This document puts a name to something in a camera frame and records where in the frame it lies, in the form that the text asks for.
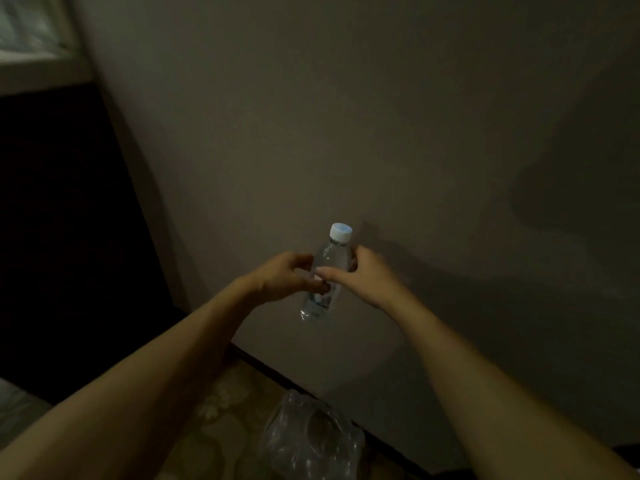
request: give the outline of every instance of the forearm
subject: forearm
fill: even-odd
[[[0,454],[0,476],[153,476],[256,305],[252,291],[236,280],[57,405]]]
[[[510,379],[415,297],[401,297],[388,312],[418,350],[480,478],[636,477],[613,452]]]

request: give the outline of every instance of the plastic-wrapped bottle pack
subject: plastic-wrapped bottle pack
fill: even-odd
[[[288,391],[260,441],[260,454],[287,480],[355,480],[365,439],[340,411]]]

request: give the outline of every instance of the clear plastic bottle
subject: clear plastic bottle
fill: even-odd
[[[319,276],[314,275],[314,270],[319,266],[332,266],[347,271],[351,266],[351,240],[352,229],[347,224],[336,223],[331,226],[329,232],[329,242],[316,253],[314,263],[311,266],[311,276],[319,280]],[[342,286],[336,283],[329,283],[331,290],[324,295],[308,293],[300,309],[302,320],[311,320],[325,317],[335,306],[335,300],[342,290]]]

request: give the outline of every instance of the bottle body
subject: bottle body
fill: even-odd
[[[311,266],[310,276],[314,276],[316,280],[319,280],[320,277],[315,276],[314,270],[320,266],[337,267],[348,271],[351,266],[351,249],[348,244],[329,238],[329,242],[316,252],[314,263]],[[337,283],[329,284],[331,285],[331,290],[324,295],[307,293],[300,309],[302,320],[321,319],[330,313],[335,306],[336,298],[338,298],[342,290],[342,285]]]

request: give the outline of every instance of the person's left arm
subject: person's left arm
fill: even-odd
[[[294,272],[312,261],[283,253],[233,281],[28,428],[0,452],[0,478],[153,478],[252,309],[297,291],[327,291]]]

